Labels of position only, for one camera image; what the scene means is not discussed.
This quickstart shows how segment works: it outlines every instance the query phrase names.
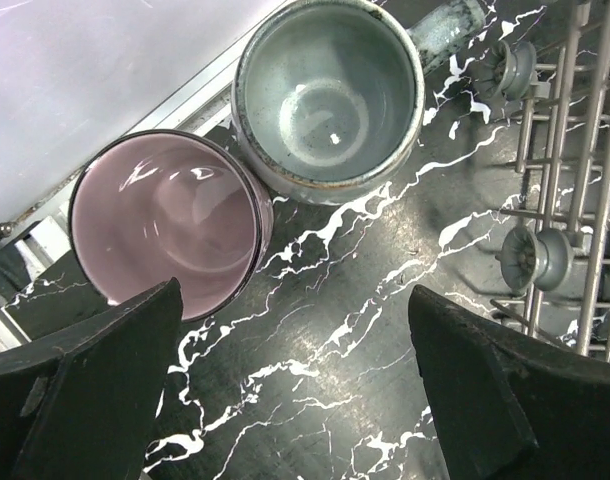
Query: mug rim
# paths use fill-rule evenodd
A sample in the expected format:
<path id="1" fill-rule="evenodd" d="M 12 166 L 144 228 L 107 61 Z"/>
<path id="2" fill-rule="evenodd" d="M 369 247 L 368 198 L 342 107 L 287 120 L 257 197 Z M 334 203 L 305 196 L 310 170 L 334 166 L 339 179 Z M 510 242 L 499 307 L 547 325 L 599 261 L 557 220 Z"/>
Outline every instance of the mug rim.
<path id="1" fill-rule="evenodd" d="M 76 242 L 74 241 L 74 228 L 75 227 L 74 227 L 73 213 L 74 213 L 74 206 L 76 205 L 76 199 L 78 197 L 78 190 L 79 190 L 80 186 L 83 184 L 83 182 L 85 181 L 87 174 L 92 170 L 92 165 L 94 164 L 94 162 L 101 159 L 104 155 L 109 153 L 114 147 L 116 147 L 122 143 L 125 143 L 128 140 L 133 140 L 135 138 L 143 137 L 143 136 L 153 136 L 156 134 L 167 134 L 167 135 L 173 135 L 173 136 L 178 136 L 178 137 L 184 137 L 189 140 L 195 141 L 197 143 L 203 144 L 206 147 L 208 147 L 209 149 L 213 150 L 218 155 L 220 155 L 225 160 L 227 165 L 230 168 L 232 168 L 232 170 L 234 171 L 236 176 L 241 181 L 243 188 L 245 189 L 245 192 L 250 200 L 250 205 L 252 207 L 252 214 L 254 215 L 254 220 L 255 220 L 254 221 L 253 252 L 250 257 L 249 266 L 246 268 L 246 272 L 245 272 L 245 275 L 243 276 L 242 280 L 239 282 L 239 284 L 236 286 L 236 288 L 232 291 L 232 293 L 227 296 L 227 298 L 225 300 L 223 300 L 221 303 L 219 303 L 218 305 L 213 307 L 208 312 L 205 312 L 198 316 L 193 316 L 193 317 L 188 317 L 188 318 L 183 317 L 181 319 L 182 323 L 191 323 L 191 322 L 204 320 L 205 318 L 208 318 L 211 315 L 214 315 L 216 312 L 218 312 L 222 308 L 229 305 L 229 303 L 231 303 L 236 297 L 238 297 L 240 295 L 240 293 L 243 291 L 243 289 L 245 289 L 245 287 L 249 283 L 251 277 L 253 276 L 253 274 L 256 270 L 256 264 L 258 263 L 258 260 L 261 255 L 261 251 L 263 250 L 263 228 L 262 228 L 261 208 L 259 205 L 259 199 L 256 198 L 256 194 L 254 192 L 253 185 L 247 178 L 247 172 L 245 171 L 245 168 L 239 164 L 240 163 L 239 160 L 236 160 L 236 158 L 232 154 L 230 154 L 227 150 L 225 150 L 223 147 L 221 147 L 217 143 L 212 142 L 211 140 L 208 140 L 206 138 L 199 137 L 198 135 L 195 135 L 193 133 L 184 132 L 182 130 L 154 128 L 154 129 L 141 130 L 139 132 L 134 132 L 134 133 L 129 133 L 127 135 L 123 135 L 122 137 L 118 137 L 117 139 L 115 139 L 114 141 L 112 141 L 111 143 L 106 145 L 103 149 L 101 149 L 98 153 L 96 153 L 92 157 L 91 160 L 89 160 L 83 166 L 82 171 L 79 174 L 78 178 L 76 179 L 76 183 L 74 184 L 72 194 L 70 195 L 69 207 L 67 209 L 68 210 L 67 211 L 67 227 L 69 229 L 69 243 L 70 243 L 70 248 L 72 250 L 72 253 L 74 254 L 76 263 L 78 263 L 78 265 L 81 267 L 81 272 L 83 273 L 83 275 L 85 276 L 85 278 L 87 279 L 89 284 L 92 286 L 92 288 L 94 288 L 94 290 L 96 292 L 98 292 L 100 295 L 102 295 L 103 298 L 105 298 L 106 300 L 109 300 L 109 297 L 105 293 L 103 293 L 95 285 L 95 283 L 92 281 L 92 279 L 89 277 L 89 274 L 85 270 L 85 267 L 84 267 L 83 263 L 81 262 L 81 259 L 78 255 L 78 250 L 76 248 Z"/>
<path id="2" fill-rule="evenodd" d="M 298 175 L 290 170 L 287 170 L 267 153 L 260 142 L 256 139 L 252 130 L 251 122 L 247 114 L 247 106 L 245 104 L 245 84 L 249 73 L 249 65 L 254 59 L 259 45 L 267 36 L 272 33 L 277 26 L 283 23 L 290 16 L 312 7 L 322 6 L 346 6 L 355 8 L 356 10 L 367 13 L 376 20 L 382 22 L 398 39 L 403 50 L 405 51 L 412 72 L 414 74 L 414 82 L 416 87 L 414 99 L 414 111 L 405 129 L 405 135 L 399 141 L 398 145 L 387 157 L 366 172 L 356 175 L 345 180 L 336 181 L 320 181 Z M 399 164 L 407 160 L 407 157 L 413 147 L 414 142 L 420 134 L 421 123 L 425 110 L 425 78 L 423 76 L 423 67 L 421 64 L 420 54 L 418 49 L 412 42 L 407 31 L 396 20 L 396 18 L 382 7 L 371 3 L 369 0 L 295 0 L 284 8 L 280 9 L 270 16 L 263 24 L 254 32 L 252 38 L 245 46 L 240 62 L 236 68 L 233 88 L 232 113 L 233 120 L 239 124 L 239 131 L 244 137 L 243 140 L 250 146 L 255 155 L 258 156 L 263 164 L 270 168 L 274 173 L 281 177 L 287 178 L 292 183 L 299 184 L 304 187 L 320 189 L 344 189 L 353 188 L 357 185 L 368 183 L 380 175 L 394 170 Z"/>

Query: marble surface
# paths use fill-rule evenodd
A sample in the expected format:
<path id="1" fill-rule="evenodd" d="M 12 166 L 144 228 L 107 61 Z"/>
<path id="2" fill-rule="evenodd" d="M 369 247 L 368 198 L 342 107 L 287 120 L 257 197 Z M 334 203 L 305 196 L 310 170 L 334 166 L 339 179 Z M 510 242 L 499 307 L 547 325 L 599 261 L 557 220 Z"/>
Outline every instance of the marble surface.
<path id="1" fill-rule="evenodd" d="M 411 26 L 439 2 L 382 3 Z M 448 478 L 407 301 L 422 283 L 489 317 L 489 299 L 507 294 L 494 254 L 514 223 L 498 210 L 538 191 L 499 168 L 520 127 L 494 121 L 469 67 L 501 38 L 543 46 L 564 35 L 568 8 L 485 3 L 484 31 L 428 77 L 423 131 L 395 180 L 339 208 L 275 196 L 259 272 L 221 312 L 183 327 L 145 460 L 154 480 Z M 240 156 L 229 121 L 207 137 Z M 6 310 L 40 336 L 105 308 L 69 252 Z M 547 328 L 563 335 L 569 323 Z"/>

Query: mug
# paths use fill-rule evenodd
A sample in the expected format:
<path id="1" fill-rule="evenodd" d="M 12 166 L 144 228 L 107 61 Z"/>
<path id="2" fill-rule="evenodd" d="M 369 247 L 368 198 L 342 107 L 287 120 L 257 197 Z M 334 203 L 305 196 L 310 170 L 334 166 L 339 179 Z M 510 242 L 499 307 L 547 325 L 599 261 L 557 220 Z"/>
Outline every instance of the mug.
<path id="1" fill-rule="evenodd" d="M 296 200 L 338 205 L 407 161 L 425 109 L 424 75 L 484 25 L 452 0 L 406 31 L 367 0 L 297 0 L 247 44 L 232 85 L 238 141 L 256 174 Z"/>
<path id="2" fill-rule="evenodd" d="M 178 279 L 183 320 L 216 312 L 247 285 L 272 233 L 264 186 L 218 145 L 175 130 L 124 136 L 79 177 L 72 250 L 111 304 Z"/>

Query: purple bowl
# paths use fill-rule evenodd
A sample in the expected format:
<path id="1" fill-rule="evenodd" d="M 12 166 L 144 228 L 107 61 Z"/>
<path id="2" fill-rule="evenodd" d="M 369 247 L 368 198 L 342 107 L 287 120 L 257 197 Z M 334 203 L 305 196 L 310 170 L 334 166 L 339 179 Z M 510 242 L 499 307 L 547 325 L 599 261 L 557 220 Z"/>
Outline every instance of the purple bowl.
<path id="1" fill-rule="evenodd" d="M 72 249 L 110 303 L 175 277 L 183 320 L 204 318 L 248 283 L 271 236 L 272 202 L 229 153 L 175 130 L 122 137 L 78 179 Z"/>

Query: dish rack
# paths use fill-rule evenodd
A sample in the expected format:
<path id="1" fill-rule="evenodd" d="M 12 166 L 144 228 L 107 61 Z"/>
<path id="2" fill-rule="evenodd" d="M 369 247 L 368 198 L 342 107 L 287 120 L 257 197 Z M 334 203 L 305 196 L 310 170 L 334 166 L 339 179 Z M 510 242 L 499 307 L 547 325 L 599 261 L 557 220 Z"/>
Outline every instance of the dish rack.
<path id="1" fill-rule="evenodd" d="M 524 175 L 541 174 L 536 208 L 501 210 L 522 222 L 505 237 L 497 256 L 505 282 L 521 295 L 496 298 L 492 305 L 529 336 L 610 362 L 610 0 L 569 3 L 567 38 L 538 51 L 528 42 L 511 47 L 501 42 L 484 61 L 491 76 L 484 79 L 487 87 L 479 88 L 480 96 L 522 101 L 512 116 L 520 120 L 516 161 L 507 167 Z M 594 8 L 604 9 L 604 14 L 590 22 Z M 599 47 L 593 64 L 582 65 L 579 43 L 590 32 L 600 37 Z M 545 63 L 550 57 L 557 60 Z M 573 115 L 579 104 L 586 105 L 584 113 Z M 539 124 L 547 128 L 544 155 L 535 155 L 531 148 Z M 576 130 L 575 140 L 581 140 L 573 151 L 565 148 L 571 130 Z M 574 177 L 565 213 L 559 211 L 562 173 Z M 594 211 L 588 208 L 590 183 L 598 195 L 592 199 Z M 579 264 L 586 265 L 582 298 L 552 300 L 549 294 Z M 540 328 L 545 305 L 578 312 L 571 345 Z M 598 323 L 607 330 L 600 341 L 595 335 Z"/>

